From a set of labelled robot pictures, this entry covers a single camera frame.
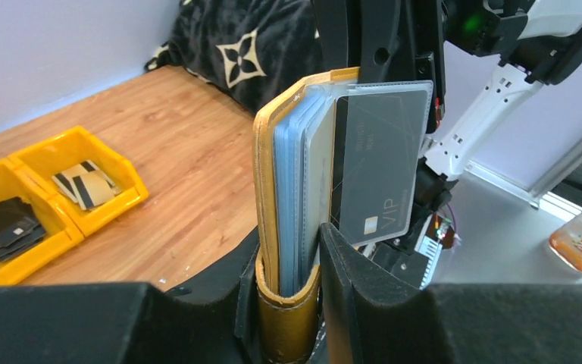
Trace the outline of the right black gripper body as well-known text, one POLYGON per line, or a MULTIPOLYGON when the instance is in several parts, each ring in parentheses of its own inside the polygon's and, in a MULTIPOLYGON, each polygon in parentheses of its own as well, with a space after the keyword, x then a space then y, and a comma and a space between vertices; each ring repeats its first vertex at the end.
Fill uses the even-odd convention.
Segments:
POLYGON ((436 131, 445 112, 445 3, 322 0, 311 5, 326 68, 357 67, 359 83, 432 81, 426 131, 436 131))

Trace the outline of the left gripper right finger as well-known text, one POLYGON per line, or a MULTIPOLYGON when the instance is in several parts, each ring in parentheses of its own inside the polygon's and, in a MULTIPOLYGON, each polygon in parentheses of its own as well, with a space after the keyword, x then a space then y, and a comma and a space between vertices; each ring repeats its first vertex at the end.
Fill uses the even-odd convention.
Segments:
POLYGON ((582 363, 582 284, 418 289, 319 229, 331 363, 582 363))

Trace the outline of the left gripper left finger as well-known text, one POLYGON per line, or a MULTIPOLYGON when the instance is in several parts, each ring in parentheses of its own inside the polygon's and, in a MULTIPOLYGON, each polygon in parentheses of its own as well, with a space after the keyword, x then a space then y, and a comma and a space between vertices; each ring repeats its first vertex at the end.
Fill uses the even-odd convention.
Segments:
POLYGON ((251 363, 258 233, 187 281, 0 287, 0 363, 251 363))

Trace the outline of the yellow leather card holder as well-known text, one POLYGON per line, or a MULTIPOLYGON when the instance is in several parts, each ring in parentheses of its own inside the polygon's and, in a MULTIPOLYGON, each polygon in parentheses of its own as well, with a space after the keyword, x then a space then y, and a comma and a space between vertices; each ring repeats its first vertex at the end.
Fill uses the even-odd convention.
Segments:
POLYGON ((319 229, 337 230, 343 165, 337 147, 336 102, 341 96, 428 92, 429 80, 359 83, 358 69, 303 77, 257 113, 253 168, 260 248, 255 263, 264 353, 272 362, 310 357, 325 326, 319 229))

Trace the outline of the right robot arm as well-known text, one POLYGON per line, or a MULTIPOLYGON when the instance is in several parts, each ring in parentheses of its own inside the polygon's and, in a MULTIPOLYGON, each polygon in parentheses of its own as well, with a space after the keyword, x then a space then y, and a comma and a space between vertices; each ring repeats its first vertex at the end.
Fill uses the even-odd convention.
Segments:
POLYGON ((454 126, 429 147, 414 207, 434 211, 483 141, 543 86, 582 64, 582 1, 315 1, 326 67, 358 68, 362 83, 429 80, 427 129, 445 112, 445 43, 498 55, 490 80, 454 126))

